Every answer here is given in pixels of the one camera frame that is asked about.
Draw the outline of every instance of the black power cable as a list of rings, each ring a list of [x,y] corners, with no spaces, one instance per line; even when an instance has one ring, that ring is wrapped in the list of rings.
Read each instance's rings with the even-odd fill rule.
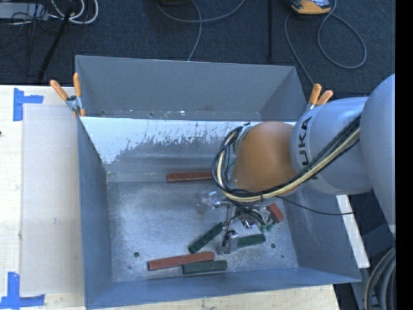
[[[57,44],[59,43],[60,38],[61,38],[61,36],[62,36],[62,34],[63,34],[63,31],[64,31],[65,28],[66,28],[66,25],[67,25],[67,23],[68,23],[68,21],[69,21],[70,15],[71,15],[72,12],[73,12],[74,4],[75,4],[75,2],[77,2],[77,0],[71,0],[70,2],[71,2],[71,3],[70,3],[70,5],[69,5],[69,7],[67,8],[67,11],[66,11],[66,14],[65,14],[65,18],[63,19],[63,22],[62,22],[62,24],[61,24],[61,26],[60,26],[60,28],[59,28],[59,31],[57,32],[57,35],[55,36],[55,39],[54,39],[54,41],[53,41],[53,43],[52,43],[52,46],[49,48],[49,50],[48,50],[48,52],[47,52],[47,54],[46,54],[46,56],[45,56],[45,59],[43,60],[43,63],[42,63],[42,65],[41,65],[40,69],[39,69],[39,73],[38,73],[38,75],[37,75],[37,82],[38,82],[38,83],[40,83],[41,80],[43,79],[43,76],[44,76],[44,74],[45,74],[45,72],[46,72],[46,69],[47,69],[47,67],[48,67],[48,65],[49,65],[49,63],[50,63],[50,60],[51,60],[52,57],[53,57],[54,51],[56,50]]]

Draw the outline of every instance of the wooden table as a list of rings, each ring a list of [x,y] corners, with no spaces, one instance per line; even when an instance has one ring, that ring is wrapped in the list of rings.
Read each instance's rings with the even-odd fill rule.
[[[47,109],[47,107],[61,107],[67,109],[64,101],[62,101],[51,87],[30,87],[24,85],[0,86],[0,291],[6,290],[7,272],[15,272],[21,275],[23,280],[21,259],[24,254],[21,249],[21,244],[25,241],[25,233],[22,229],[22,162],[23,162],[23,127],[25,124],[25,117],[23,121],[13,121],[13,97],[14,88],[23,90],[26,96],[31,94],[42,95],[44,97],[43,103],[39,106]],[[69,96],[74,94],[73,88],[65,88]],[[73,118],[73,115],[68,111],[68,118]],[[56,175],[60,174],[62,180],[70,180],[77,178],[77,175],[62,176],[64,171],[55,171]],[[48,205],[53,204],[53,201],[61,201],[62,194],[55,194],[48,199]],[[348,217],[346,224],[356,228],[354,234],[357,239],[358,230],[355,227],[354,217]],[[69,229],[65,233],[76,233],[76,229]],[[48,240],[43,243],[43,249],[48,249]],[[59,249],[62,256],[65,249]],[[360,267],[366,267],[368,260],[365,253],[360,253],[361,262]],[[59,265],[64,265],[62,260],[55,261],[54,270],[59,269]],[[68,274],[70,268],[61,267],[62,270],[56,271],[60,274]],[[49,274],[49,278],[53,280],[53,273]],[[42,294],[45,296],[45,304],[40,307],[33,307],[34,309],[84,309],[83,306],[83,290],[79,286],[65,285],[58,293],[51,293],[50,288],[46,287],[47,277],[42,277],[39,285],[45,284]],[[21,296],[30,296],[25,294],[24,289],[21,290]],[[339,309],[336,295],[332,285],[324,285],[317,287],[294,288],[287,290],[239,294],[235,296],[222,296],[215,298],[200,298],[195,300],[183,300],[176,302],[138,305],[132,307],[125,307],[122,309],[135,310],[149,310],[149,309],[200,309],[200,310],[224,310],[224,309],[317,309],[317,310],[333,310]]]

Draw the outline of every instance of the white cable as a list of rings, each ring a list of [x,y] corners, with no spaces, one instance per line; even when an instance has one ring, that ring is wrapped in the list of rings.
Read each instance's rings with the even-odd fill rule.
[[[61,16],[56,16],[56,15],[50,15],[51,17],[54,18],[62,18],[65,17],[64,13],[62,13],[62,11],[57,7],[56,3],[54,2],[54,0],[50,0],[52,2],[53,7],[55,8],[56,12]],[[78,21],[76,20],[76,18],[78,18],[79,16],[81,16],[83,14],[83,12],[85,11],[85,2],[83,0],[80,0],[81,4],[82,4],[82,9],[80,11],[80,13],[78,13],[75,16],[69,17],[69,21],[73,24],[79,24],[79,25],[86,25],[86,24],[90,24],[92,22],[94,22],[97,18],[97,16],[99,15],[99,4],[97,2],[97,0],[93,0],[94,5],[95,5],[95,14],[93,15],[93,17],[87,21]]]

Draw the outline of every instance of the cable bundle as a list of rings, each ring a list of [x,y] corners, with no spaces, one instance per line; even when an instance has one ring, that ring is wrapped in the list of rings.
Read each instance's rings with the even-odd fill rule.
[[[231,145],[234,147],[243,127],[232,130],[223,140],[220,150],[212,162],[212,176],[225,196],[238,202],[255,202],[283,195],[292,191],[303,182],[321,172],[334,160],[343,155],[359,141],[360,115],[349,123],[330,143],[294,178],[290,181],[260,192],[243,189],[231,189],[228,184],[228,166]]]

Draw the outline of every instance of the wooden block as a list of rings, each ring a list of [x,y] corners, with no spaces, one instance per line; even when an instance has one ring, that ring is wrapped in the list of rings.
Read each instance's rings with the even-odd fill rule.
[[[186,254],[181,256],[174,256],[168,258],[161,258],[148,262],[149,271],[168,269],[169,267],[176,267],[189,263],[213,261],[215,260],[215,253],[212,251],[205,251],[203,253]]]
[[[191,263],[182,266],[183,274],[194,273],[212,273],[217,271],[224,271],[228,269],[226,260],[218,260],[211,262]]]
[[[191,254],[194,254],[200,251],[209,241],[211,241],[219,233],[221,233],[223,228],[224,228],[224,224],[222,222],[219,222],[217,225],[211,228],[211,230],[209,230],[204,235],[202,235],[202,237],[200,237],[192,245],[189,246],[188,249],[191,252]]]
[[[192,171],[192,172],[171,172],[166,175],[169,183],[182,183],[186,181],[212,180],[211,171]]]
[[[282,222],[284,220],[284,214],[279,210],[279,207],[275,203],[270,204],[267,207],[267,210],[270,212],[271,217],[276,221],[276,223]]]
[[[265,235],[264,234],[254,234],[243,236],[242,238],[238,239],[238,248],[249,247],[251,245],[259,245],[265,242]]]

